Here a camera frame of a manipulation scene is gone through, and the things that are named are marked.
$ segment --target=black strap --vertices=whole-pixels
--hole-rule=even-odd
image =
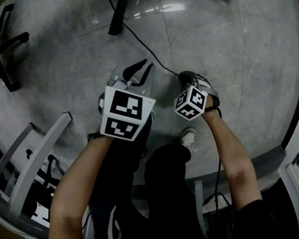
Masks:
[[[205,113],[211,112],[213,110],[216,110],[218,112],[219,116],[222,118],[220,109],[218,107],[215,107],[215,106],[205,108]]]

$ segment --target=tile floor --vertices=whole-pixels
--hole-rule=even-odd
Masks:
[[[107,34],[113,15],[107,0],[5,4],[11,2],[15,7],[2,38],[27,31],[30,41],[2,56],[22,88],[9,93],[0,82],[0,147],[5,152],[28,122],[47,131],[70,111],[73,122],[52,150],[67,169],[100,123],[97,100],[113,69],[153,58],[128,31]],[[281,143],[299,95],[298,0],[131,0],[125,18],[166,67],[210,80],[219,92],[223,119],[251,157]],[[173,112],[175,76],[154,63],[156,120],[148,156],[194,126],[198,140],[186,177],[215,172],[217,149],[207,125]],[[25,149],[34,148],[41,137],[31,133],[13,156],[18,169],[26,162]],[[144,183],[145,162],[135,184]]]

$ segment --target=white cube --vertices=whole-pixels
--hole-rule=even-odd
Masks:
[[[107,86],[101,134],[134,141],[146,123],[155,100]]]
[[[208,94],[190,86],[174,100],[174,111],[187,120],[193,120],[205,111]]]

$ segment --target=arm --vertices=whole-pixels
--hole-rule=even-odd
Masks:
[[[63,176],[52,200],[49,238],[82,238],[83,215],[112,141],[107,136],[91,140]]]
[[[212,106],[210,103],[212,100],[208,97],[206,106]],[[214,135],[235,210],[238,211],[249,203],[262,199],[255,168],[239,139],[219,117],[217,111],[204,113],[203,118]]]

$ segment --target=foot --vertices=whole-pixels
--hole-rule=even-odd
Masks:
[[[183,130],[179,137],[179,144],[183,145],[189,151],[192,150],[192,144],[195,142],[196,130],[192,127],[188,127]]]

